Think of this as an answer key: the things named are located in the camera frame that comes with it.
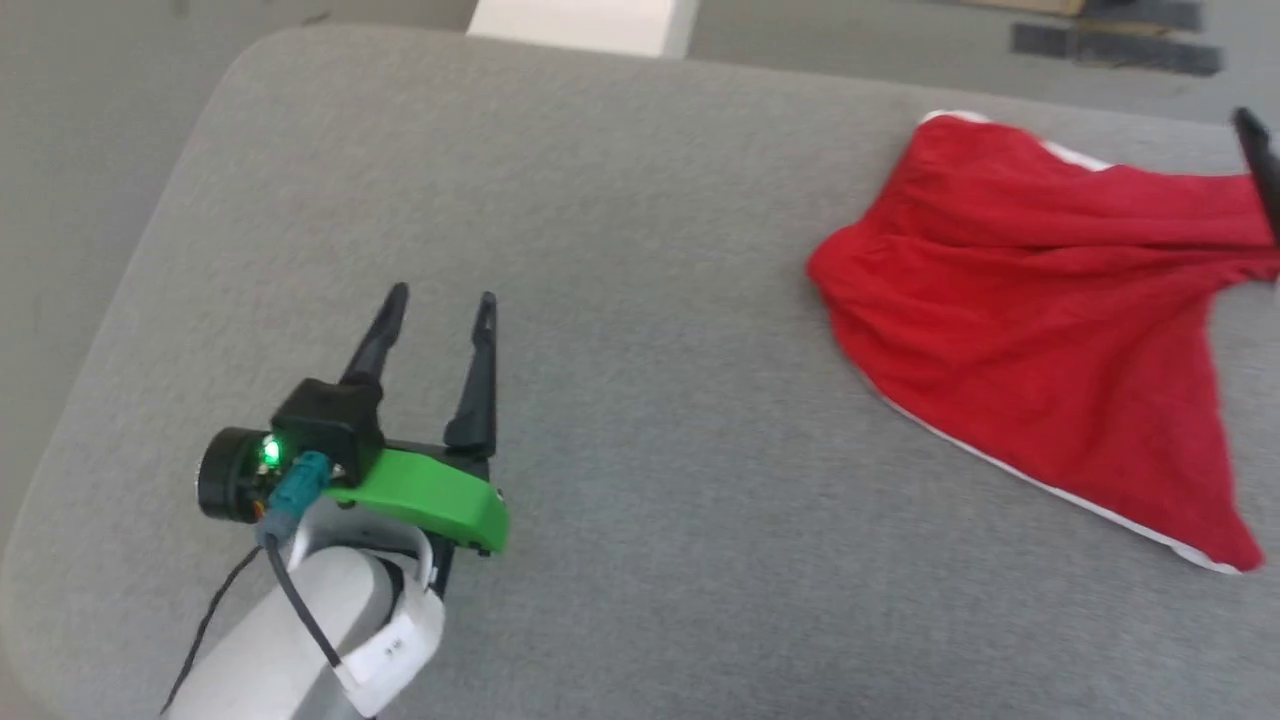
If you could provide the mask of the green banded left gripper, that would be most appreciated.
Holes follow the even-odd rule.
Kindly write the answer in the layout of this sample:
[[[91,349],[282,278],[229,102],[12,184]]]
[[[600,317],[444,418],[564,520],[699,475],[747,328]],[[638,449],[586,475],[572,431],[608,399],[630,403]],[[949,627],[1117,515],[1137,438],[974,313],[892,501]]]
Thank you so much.
[[[379,386],[410,301],[410,287],[394,283],[358,342],[339,383]],[[471,329],[474,355],[444,445],[452,454],[497,451],[497,297],[484,292]],[[206,448],[196,474],[197,503],[209,518],[255,524],[278,518],[292,536],[319,500],[353,505],[403,521],[429,536],[483,553],[504,551],[509,511],[500,492],[479,471],[454,468],[430,454],[384,448],[356,487],[337,477],[337,465],[317,452],[288,455],[274,434],[230,427]]]

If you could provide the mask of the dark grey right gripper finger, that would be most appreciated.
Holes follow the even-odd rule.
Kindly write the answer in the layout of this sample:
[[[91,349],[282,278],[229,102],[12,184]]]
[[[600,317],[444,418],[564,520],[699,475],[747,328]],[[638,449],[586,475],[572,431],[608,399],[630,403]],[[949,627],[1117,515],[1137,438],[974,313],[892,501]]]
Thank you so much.
[[[1279,158],[1271,149],[1271,133],[1249,108],[1234,109],[1233,129],[1260,197],[1270,234],[1279,246]]]

